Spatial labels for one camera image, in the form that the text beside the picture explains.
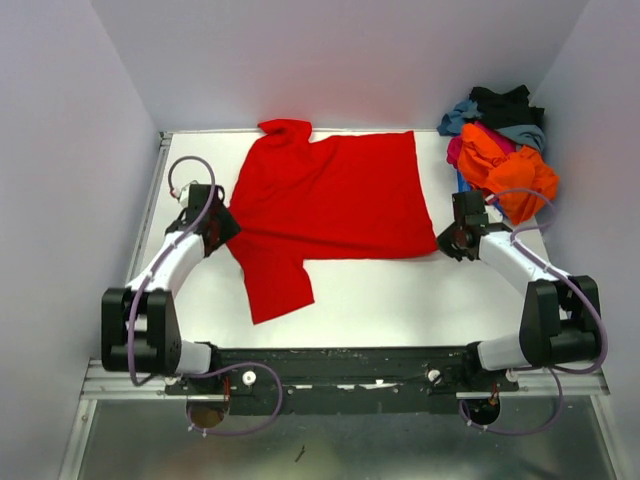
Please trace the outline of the left aluminium side rail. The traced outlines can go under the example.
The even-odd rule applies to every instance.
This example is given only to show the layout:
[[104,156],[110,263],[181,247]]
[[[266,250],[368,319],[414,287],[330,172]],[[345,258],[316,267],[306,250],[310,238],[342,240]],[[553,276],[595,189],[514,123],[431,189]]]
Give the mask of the left aluminium side rail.
[[172,138],[172,132],[161,131],[159,133],[158,152],[154,163],[150,185],[143,197],[142,210],[139,217],[138,229],[136,230],[135,242],[133,244],[133,250],[131,252],[126,274],[123,277],[124,284],[127,284],[135,277],[144,257],[150,222],[153,217],[153,212],[155,211],[159,190],[163,183],[164,169],[167,163]]

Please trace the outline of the blue grey t shirt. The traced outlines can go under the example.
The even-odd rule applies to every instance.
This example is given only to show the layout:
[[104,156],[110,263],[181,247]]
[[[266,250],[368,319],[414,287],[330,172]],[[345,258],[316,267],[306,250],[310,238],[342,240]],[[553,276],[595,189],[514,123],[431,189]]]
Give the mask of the blue grey t shirt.
[[[462,127],[472,120],[479,120],[482,113],[478,110],[478,104],[472,100],[459,102],[446,113],[436,128],[441,136],[455,137],[461,134]],[[518,145],[525,145],[536,149],[540,153],[546,147],[546,135],[543,130],[534,124],[520,124],[494,129],[494,132],[511,140]]]

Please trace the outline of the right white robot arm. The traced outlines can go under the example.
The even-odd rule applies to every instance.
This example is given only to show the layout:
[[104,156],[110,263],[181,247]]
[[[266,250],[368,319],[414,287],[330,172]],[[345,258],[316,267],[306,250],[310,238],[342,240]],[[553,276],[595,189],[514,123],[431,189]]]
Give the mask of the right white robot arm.
[[452,195],[454,221],[438,237],[440,251],[457,261],[481,261],[519,293],[524,304],[517,332],[467,346],[460,379],[480,392],[496,371],[556,368],[587,375],[600,369],[608,353],[599,290],[587,275],[575,276],[544,260],[512,230],[492,222],[479,190]]

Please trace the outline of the red t shirt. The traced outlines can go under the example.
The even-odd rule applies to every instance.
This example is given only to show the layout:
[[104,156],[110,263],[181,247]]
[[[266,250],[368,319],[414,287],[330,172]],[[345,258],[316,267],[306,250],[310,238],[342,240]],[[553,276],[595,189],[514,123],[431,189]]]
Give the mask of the red t shirt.
[[413,132],[313,141],[308,121],[258,127],[229,206],[241,232],[228,244],[253,323],[313,304],[307,260],[395,260],[437,250]]

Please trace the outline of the black t shirt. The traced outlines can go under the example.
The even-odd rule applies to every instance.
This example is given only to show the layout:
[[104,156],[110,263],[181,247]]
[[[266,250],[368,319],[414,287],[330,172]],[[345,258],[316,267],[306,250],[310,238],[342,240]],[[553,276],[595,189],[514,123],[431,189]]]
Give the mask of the black t shirt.
[[480,120],[489,128],[498,130],[517,125],[535,125],[541,128],[545,109],[531,106],[529,95],[525,85],[503,94],[475,86],[469,99],[477,104],[477,109],[482,114]]

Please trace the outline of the orange t shirt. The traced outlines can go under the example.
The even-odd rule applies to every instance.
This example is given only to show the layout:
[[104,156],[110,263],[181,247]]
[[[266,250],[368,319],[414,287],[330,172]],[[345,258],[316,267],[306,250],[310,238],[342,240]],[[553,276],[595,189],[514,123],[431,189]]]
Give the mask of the orange t shirt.
[[512,224],[528,221],[543,208],[545,201],[533,194],[505,191],[527,189],[548,200],[555,198],[559,177],[536,149],[522,146],[506,153],[478,124],[464,125],[459,138],[458,171],[473,187],[499,194],[499,204]]

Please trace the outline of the pink t shirt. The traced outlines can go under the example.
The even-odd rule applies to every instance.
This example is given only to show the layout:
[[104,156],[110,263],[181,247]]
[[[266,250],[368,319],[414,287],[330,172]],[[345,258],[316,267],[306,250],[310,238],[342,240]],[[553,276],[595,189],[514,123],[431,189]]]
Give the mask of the pink t shirt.
[[[517,150],[517,145],[495,132],[491,132],[489,137],[500,147],[504,154],[513,153]],[[462,138],[460,136],[453,137],[447,147],[447,162],[454,168],[458,169],[458,159],[462,149]]]

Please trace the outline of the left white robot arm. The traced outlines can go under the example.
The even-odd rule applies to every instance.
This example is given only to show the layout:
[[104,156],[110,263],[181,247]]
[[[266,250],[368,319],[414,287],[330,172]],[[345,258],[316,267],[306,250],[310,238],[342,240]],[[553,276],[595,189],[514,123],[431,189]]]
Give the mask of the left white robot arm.
[[101,299],[101,361],[105,370],[151,376],[187,376],[201,395],[222,380],[217,348],[181,338],[175,298],[203,260],[241,232],[224,205],[224,188],[193,183],[186,206],[165,230],[149,265],[124,287]]

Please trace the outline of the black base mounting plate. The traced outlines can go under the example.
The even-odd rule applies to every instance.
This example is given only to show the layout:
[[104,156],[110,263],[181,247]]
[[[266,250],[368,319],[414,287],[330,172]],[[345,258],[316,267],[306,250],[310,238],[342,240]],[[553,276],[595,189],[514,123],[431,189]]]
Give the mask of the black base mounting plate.
[[454,414],[459,398],[518,389],[470,366],[464,347],[222,349],[211,379],[181,378],[170,398],[233,415]]

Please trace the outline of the blue plastic bin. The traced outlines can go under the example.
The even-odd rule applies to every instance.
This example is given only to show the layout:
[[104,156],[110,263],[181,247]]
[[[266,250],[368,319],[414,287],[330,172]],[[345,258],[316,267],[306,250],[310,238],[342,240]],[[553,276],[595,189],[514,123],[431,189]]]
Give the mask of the blue plastic bin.
[[456,179],[457,179],[458,191],[460,193],[468,192],[473,189],[473,186],[465,179],[465,177],[460,171],[456,172]]

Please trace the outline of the aluminium frame rail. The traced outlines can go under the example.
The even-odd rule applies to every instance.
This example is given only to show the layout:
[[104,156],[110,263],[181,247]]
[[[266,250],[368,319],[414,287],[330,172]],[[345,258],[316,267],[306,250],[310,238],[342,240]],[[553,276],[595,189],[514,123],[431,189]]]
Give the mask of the aluminium frame rail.
[[[608,396],[609,387],[601,371],[589,375],[573,375],[566,372],[556,373],[562,391],[565,396]],[[291,385],[284,382],[284,375],[281,376],[286,396],[293,396],[296,393],[321,393],[320,387],[307,383],[293,383]],[[499,382],[497,386],[499,397],[546,397],[556,396],[558,388],[552,375],[545,370],[518,372],[516,382],[507,385],[507,382]],[[399,394],[401,386],[404,384],[398,381],[383,382],[381,379],[374,379],[373,383],[338,384],[333,390],[339,393],[364,393],[364,391],[390,391]],[[488,398],[491,394],[489,390],[480,392],[467,392],[460,390],[456,393],[459,399],[479,399]],[[126,373],[107,372],[103,369],[98,360],[90,360],[86,371],[85,379],[81,388],[81,399],[83,400],[156,400],[156,399],[185,399],[194,401],[221,401],[222,394],[197,393],[194,388],[186,383],[183,385],[179,380],[164,377],[150,380],[143,386],[134,386]]]

